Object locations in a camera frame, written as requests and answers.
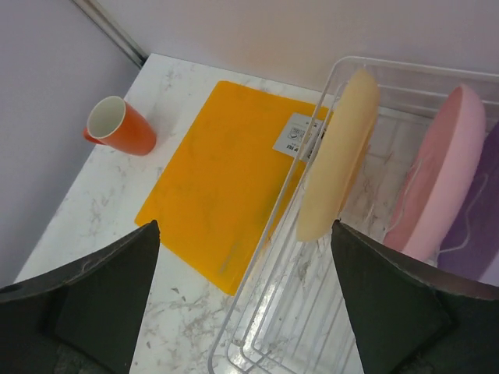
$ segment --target orange mat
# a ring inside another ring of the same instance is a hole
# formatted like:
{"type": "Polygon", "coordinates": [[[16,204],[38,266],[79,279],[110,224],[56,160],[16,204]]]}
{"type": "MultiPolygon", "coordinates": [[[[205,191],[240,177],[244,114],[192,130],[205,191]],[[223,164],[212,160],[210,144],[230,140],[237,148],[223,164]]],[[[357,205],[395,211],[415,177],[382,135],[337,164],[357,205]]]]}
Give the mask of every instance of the orange mat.
{"type": "MultiPolygon", "coordinates": [[[[136,217],[155,219],[161,243],[233,295],[292,163],[273,150],[295,112],[314,104],[219,82],[136,217]]],[[[327,109],[322,108],[320,119],[327,109]]],[[[277,225],[305,164],[297,167],[277,225]]]]}

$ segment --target white label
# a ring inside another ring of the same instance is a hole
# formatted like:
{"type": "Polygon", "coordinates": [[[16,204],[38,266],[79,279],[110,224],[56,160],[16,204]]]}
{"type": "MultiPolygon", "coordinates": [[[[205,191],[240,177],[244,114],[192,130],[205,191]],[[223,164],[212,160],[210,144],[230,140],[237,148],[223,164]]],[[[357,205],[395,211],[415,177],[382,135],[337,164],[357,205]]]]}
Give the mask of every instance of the white label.
{"type": "MultiPolygon", "coordinates": [[[[312,117],[293,113],[288,123],[281,131],[278,139],[275,141],[273,150],[295,157],[298,154],[299,145],[305,136],[306,128],[309,127],[312,117]]],[[[319,135],[319,129],[322,121],[316,119],[313,128],[310,130],[309,139],[305,142],[305,149],[302,153],[302,161],[308,162],[312,154],[313,145],[319,135]]]]}

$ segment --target rack wire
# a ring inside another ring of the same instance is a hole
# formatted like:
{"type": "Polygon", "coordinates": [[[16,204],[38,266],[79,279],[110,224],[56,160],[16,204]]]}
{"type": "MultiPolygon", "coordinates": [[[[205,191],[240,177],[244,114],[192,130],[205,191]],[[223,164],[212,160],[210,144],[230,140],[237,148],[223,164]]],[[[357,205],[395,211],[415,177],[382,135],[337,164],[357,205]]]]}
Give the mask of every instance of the rack wire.
{"type": "MultiPolygon", "coordinates": [[[[382,241],[402,183],[423,141],[430,119],[460,83],[484,99],[489,126],[499,117],[492,87],[499,76],[388,62],[345,58],[333,68],[310,123],[327,94],[332,108],[348,78],[364,67],[378,80],[381,105],[366,158],[340,218],[382,241]]],[[[311,160],[319,148],[320,136],[311,160]]],[[[294,172],[300,147],[281,195],[294,172]]],[[[220,333],[211,349],[213,374],[361,374],[359,352],[350,327],[334,261],[330,235],[317,242],[297,242],[296,218],[311,162],[274,235],[265,241],[281,200],[246,271],[220,333]]]]}

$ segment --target marble countertop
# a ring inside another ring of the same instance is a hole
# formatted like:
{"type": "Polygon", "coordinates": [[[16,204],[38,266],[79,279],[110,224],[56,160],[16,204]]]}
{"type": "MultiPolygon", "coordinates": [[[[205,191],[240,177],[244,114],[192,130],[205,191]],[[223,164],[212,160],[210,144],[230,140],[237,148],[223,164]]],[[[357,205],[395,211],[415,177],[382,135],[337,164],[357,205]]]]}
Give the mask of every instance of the marble countertop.
{"type": "MultiPolygon", "coordinates": [[[[156,148],[145,157],[132,157],[96,146],[17,281],[95,252],[136,229],[136,214],[220,80],[310,103],[320,96],[312,90],[151,55],[126,100],[156,129],[156,148]]],[[[231,301],[161,246],[130,372],[207,372],[210,346],[231,301]]]]}

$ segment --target pink plate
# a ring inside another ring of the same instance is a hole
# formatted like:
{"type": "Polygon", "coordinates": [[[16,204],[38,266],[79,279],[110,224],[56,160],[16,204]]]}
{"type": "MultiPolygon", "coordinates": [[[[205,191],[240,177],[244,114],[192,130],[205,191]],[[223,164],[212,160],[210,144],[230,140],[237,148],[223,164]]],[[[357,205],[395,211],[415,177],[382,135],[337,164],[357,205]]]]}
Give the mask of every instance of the pink plate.
{"type": "Polygon", "coordinates": [[[439,248],[473,180],[485,140],[485,109],[464,84],[428,129],[404,182],[384,244],[421,261],[439,248]]]}

